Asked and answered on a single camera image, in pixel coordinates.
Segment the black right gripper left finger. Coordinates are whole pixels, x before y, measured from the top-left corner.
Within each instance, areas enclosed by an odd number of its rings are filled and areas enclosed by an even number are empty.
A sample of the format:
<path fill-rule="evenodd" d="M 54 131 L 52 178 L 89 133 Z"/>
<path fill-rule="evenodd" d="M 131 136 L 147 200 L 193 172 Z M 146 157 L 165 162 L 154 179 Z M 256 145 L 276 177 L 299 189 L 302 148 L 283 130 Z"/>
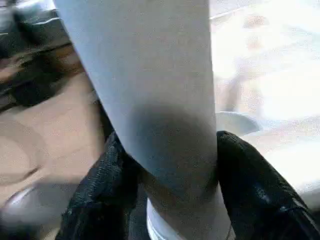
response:
<path fill-rule="evenodd" d="M 109 135 L 99 159 L 79 183 L 62 215 L 61 240 L 126 240 L 136 206 L 140 166 Z"/>

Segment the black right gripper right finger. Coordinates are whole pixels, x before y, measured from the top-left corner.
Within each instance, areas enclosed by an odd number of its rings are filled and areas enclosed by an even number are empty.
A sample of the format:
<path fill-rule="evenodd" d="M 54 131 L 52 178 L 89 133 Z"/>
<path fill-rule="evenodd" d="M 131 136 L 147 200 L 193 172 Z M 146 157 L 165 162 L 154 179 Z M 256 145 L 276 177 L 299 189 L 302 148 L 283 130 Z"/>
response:
<path fill-rule="evenodd" d="M 320 229 L 302 198 L 248 142 L 217 132 L 217 172 L 237 240 L 318 240 Z"/>

